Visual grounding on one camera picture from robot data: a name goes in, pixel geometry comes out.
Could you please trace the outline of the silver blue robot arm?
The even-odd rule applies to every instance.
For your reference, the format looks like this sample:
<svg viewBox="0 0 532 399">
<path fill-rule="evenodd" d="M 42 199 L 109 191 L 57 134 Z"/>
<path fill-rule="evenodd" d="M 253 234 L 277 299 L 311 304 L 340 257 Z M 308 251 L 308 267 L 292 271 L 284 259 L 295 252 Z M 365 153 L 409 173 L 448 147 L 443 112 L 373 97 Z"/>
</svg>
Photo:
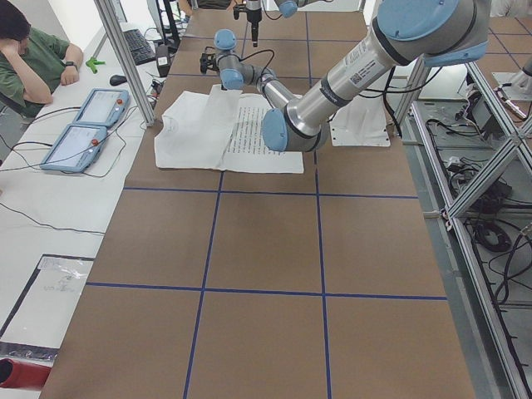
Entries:
<svg viewBox="0 0 532 399">
<path fill-rule="evenodd" d="M 296 97 L 263 66 L 236 55 L 236 37 L 216 32 L 214 53 L 204 52 L 201 72 L 219 73 L 224 88 L 255 86 L 271 110 L 261 123 L 265 145 L 274 151 L 308 152 L 329 136 L 328 119 L 395 66 L 422 57 L 427 67 L 482 58 L 488 44 L 491 3 L 482 0 L 384 1 L 366 37 L 302 97 Z"/>
<path fill-rule="evenodd" d="M 363 12 L 366 1 L 304 1 L 280 0 L 272 1 L 233 1 L 232 12 L 234 19 L 243 16 L 251 29 L 251 43 L 253 47 L 259 44 L 259 24 L 263 16 L 272 21 L 290 18 L 298 11 L 303 12 Z"/>
</svg>

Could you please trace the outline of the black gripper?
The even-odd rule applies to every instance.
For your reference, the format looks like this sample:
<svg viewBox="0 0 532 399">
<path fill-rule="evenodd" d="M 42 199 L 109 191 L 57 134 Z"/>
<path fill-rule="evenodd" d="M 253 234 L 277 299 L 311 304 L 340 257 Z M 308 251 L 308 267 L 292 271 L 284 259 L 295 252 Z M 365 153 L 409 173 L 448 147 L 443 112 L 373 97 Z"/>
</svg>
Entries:
<svg viewBox="0 0 532 399">
<path fill-rule="evenodd" d="M 205 47 L 199 59 L 199 70 L 202 74 L 208 71 L 219 72 L 217 52 L 214 47 Z"/>
<path fill-rule="evenodd" d="M 238 20 L 241 14 L 245 14 L 247 21 L 251 23 L 251 40 L 253 47 L 258 46 L 259 22 L 262 21 L 261 2 L 242 2 L 233 5 L 234 19 Z"/>
</svg>

